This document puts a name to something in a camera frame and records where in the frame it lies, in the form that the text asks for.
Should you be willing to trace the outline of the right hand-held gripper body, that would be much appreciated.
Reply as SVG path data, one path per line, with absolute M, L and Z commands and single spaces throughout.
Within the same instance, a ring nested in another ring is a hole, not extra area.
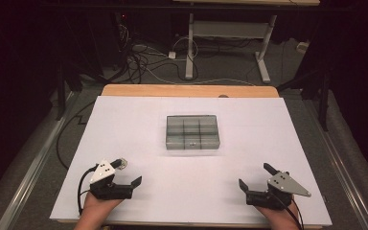
M 295 181 L 287 172 L 277 172 L 267 180 L 267 189 L 263 192 L 250 191 L 244 185 L 246 204 L 271 210 L 285 210 L 293 196 L 311 197 L 311 192 Z

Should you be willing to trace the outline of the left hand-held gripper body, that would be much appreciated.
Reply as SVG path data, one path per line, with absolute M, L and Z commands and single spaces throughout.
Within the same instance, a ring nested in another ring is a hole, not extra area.
M 117 170 L 120 169 L 114 169 L 105 159 L 96 166 L 89 183 L 90 192 L 97 199 L 110 200 L 132 198 L 133 190 L 130 188 L 130 184 L 121 185 L 113 182 Z

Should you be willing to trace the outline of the clear plastic compartment box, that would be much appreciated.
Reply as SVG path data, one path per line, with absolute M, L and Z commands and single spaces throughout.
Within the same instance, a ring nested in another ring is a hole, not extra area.
M 220 146 L 216 115 L 176 115 L 167 117 L 168 150 L 217 150 Z

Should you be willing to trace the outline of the person's left hand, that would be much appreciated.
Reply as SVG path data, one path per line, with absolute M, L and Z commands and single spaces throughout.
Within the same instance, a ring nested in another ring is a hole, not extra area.
M 88 192 L 85 197 L 80 220 L 84 220 L 85 222 L 92 224 L 101 224 L 122 202 L 122 199 L 97 199 L 91 192 Z

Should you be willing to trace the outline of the person's right hand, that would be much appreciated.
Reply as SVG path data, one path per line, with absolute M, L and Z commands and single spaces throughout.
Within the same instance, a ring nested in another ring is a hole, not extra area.
M 267 221 L 270 225 L 271 222 L 280 223 L 280 222 L 293 222 L 296 223 L 294 218 L 290 215 L 287 210 L 271 210 L 264 207 L 256 206 L 256 209 L 267 218 Z

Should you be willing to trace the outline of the white paper sheet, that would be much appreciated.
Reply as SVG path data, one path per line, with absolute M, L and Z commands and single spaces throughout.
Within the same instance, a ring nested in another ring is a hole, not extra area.
M 215 150 L 168 150 L 170 115 L 216 115 L 220 146 Z M 264 163 L 287 171 L 311 197 L 295 198 L 307 226 L 332 221 L 281 98 L 162 98 L 100 96 L 81 137 L 51 217 L 75 221 L 82 174 L 103 159 L 125 158 L 115 181 L 142 177 L 131 199 L 109 216 L 128 224 L 222 224 L 264 226 L 265 218 L 245 202 L 239 179 L 263 191 Z

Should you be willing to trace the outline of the black metal stand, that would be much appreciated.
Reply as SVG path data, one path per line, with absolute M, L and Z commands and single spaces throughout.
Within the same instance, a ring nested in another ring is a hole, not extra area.
M 57 120 L 59 121 L 66 109 L 66 87 L 72 92 L 81 92 L 80 75 L 73 63 L 60 61 L 57 65 Z
M 328 130 L 327 110 L 330 89 L 330 71 L 314 69 L 303 75 L 297 75 L 276 87 L 278 92 L 286 89 L 300 89 L 303 100 L 318 100 L 318 122 L 324 131 Z

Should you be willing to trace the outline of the metal floor rail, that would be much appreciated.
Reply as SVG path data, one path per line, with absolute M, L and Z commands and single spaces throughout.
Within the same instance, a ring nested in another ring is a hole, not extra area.
M 328 158 L 333 166 L 333 170 L 344 190 L 346 197 L 353 208 L 356 218 L 363 230 L 368 230 L 368 206 L 365 204 L 362 194 L 360 193 L 353 178 L 349 175 L 337 148 L 332 141 L 329 131 L 325 131 L 320 122 L 314 103 L 304 101 L 305 108 L 309 112 L 316 129 L 319 131 L 321 140 L 323 141 Z
M 55 142 L 55 139 L 58 138 L 61 129 L 64 127 L 65 122 L 69 115 L 71 114 L 71 110 L 74 107 L 80 93 L 79 92 L 70 92 L 65 101 L 65 109 L 63 114 L 59 117 L 59 119 L 54 124 L 51 132 L 48 137 L 45 139 L 45 142 L 41 149 L 37 152 L 33 162 L 28 168 L 24 178 L 22 179 L 18 189 L 14 193 L 11 202 L 9 203 L 6 211 L 0 219 L 0 230 L 12 230 L 19 215 L 21 214 L 30 194 L 33 191 L 35 183 L 37 182 L 48 158 L 50 155 L 50 149 Z

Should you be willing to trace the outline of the white metal desk frame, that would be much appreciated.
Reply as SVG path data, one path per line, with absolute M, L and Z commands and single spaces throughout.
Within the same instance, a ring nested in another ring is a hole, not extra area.
M 229 7 L 291 7 L 293 10 L 301 8 L 317 7 L 319 0 L 173 0 L 184 3 L 187 7 L 201 7 L 212 5 L 228 5 Z M 263 41 L 261 50 L 254 53 L 255 62 L 259 70 L 262 82 L 270 83 L 271 79 L 265 66 L 265 53 L 275 27 L 277 15 L 270 15 L 267 22 L 235 22 L 230 19 L 206 20 L 195 19 L 193 12 L 189 13 L 188 40 L 186 55 L 185 79 L 193 80 L 196 73 L 195 57 L 198 46 L 196 37 L 222 37 L 222 38 L 258 38 Z

